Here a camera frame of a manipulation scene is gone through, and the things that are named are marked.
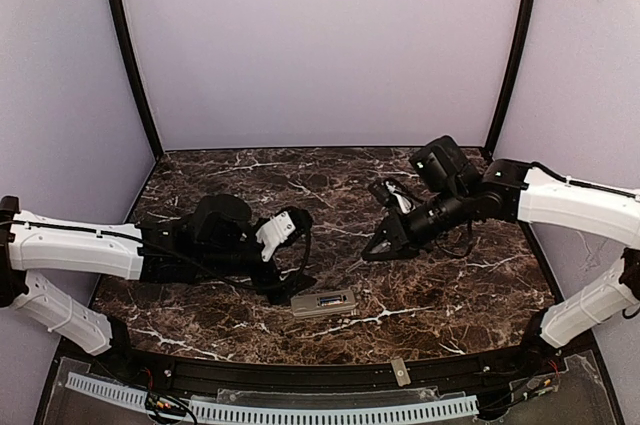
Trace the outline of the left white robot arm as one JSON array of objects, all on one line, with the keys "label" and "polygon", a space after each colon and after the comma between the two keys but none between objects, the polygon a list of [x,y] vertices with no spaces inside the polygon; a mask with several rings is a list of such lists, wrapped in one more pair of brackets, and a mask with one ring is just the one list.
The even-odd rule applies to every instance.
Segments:
[{"label": "left white robot arm", "polygon": [[310,248],[299,268],[283,274],[275,253],[310,243],[308,211],[287,207],[253,220],[242,199],[203,197],[195,210],[164,223],[98,225],[46,218],[21,209],[15,196],[1,200],[1,305],[72,341],[94,356],[125,355],[126,324],[89,309],[54,286],[43,270],[88,272],[141,283],[197,284],[213,278],[282,305],[313,286],[306,275]]}]

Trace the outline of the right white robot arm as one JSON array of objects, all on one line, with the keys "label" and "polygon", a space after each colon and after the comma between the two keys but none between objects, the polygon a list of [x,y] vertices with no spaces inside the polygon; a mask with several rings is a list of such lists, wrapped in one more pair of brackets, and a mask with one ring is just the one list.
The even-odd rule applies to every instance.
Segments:
[{"label": "right white robot arm", "polygon": [[422,202],[394,179],[372,183],[369,191],[387,214],[363,260],[412,259],[435,248],[450,230],[488,219],[552,225],[611,239],[624,250],[596,280],[536,313],[524,346],[560,349],[638,305],[638,191],[562,176],[539,162],[500,159],[480,172],[449,135],[420,148],[409,162],[433,196]]}]

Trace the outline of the grey battery cover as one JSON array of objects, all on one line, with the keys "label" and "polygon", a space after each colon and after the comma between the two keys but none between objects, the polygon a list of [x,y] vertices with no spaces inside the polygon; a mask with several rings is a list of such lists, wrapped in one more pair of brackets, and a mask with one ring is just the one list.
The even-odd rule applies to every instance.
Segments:
[{"label": "grey battery cover", "polygon": [[393,358],[390,361],[397,385],[399,387],[407,386],[411,383],[408,371],[406,369],[404,360],[400,357]]}]

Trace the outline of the AA battery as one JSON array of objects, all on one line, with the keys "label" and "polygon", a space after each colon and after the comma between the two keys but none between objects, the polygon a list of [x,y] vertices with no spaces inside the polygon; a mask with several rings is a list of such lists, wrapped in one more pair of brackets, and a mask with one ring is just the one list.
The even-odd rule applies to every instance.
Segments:
[{"label": "AA battery", "polygon": [[341,296],[321,297],[318,300],[318,305],[321,307],[335,306],[344,303],[344,299]]}]

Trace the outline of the white AC remote control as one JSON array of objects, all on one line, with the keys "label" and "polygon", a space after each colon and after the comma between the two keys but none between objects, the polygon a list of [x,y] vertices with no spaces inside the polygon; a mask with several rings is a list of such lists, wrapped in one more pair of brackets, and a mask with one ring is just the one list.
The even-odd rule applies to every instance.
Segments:
[{"label": "white AC remote control", "polygon": [[291,299],[291,311],[296,318],[311,318],[352,312],[357,307],[351,290],[321,292],[295,296]]}]

